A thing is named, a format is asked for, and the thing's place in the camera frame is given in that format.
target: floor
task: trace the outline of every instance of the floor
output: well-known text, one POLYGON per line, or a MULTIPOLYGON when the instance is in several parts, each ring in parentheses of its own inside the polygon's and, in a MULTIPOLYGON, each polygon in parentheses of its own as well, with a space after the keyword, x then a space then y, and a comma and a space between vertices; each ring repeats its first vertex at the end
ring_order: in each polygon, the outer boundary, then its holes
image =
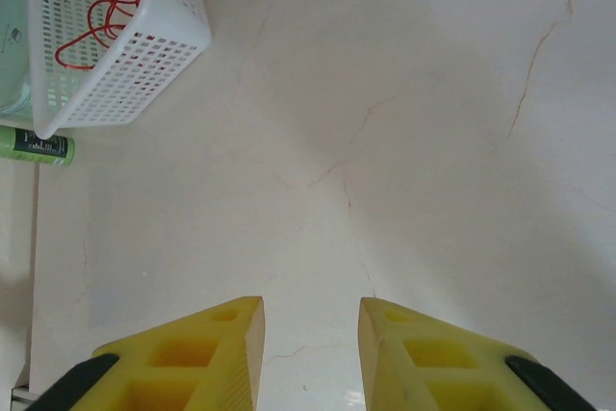
POLYGON ((363 409, 359 298, 616 408, 613 0, 205 0, 214 42, 40 170, 33 391, 262 295, 260 409, 363 409))
POLYGON ((35 166, 0 159, 0 409, 28 382, 35 166))

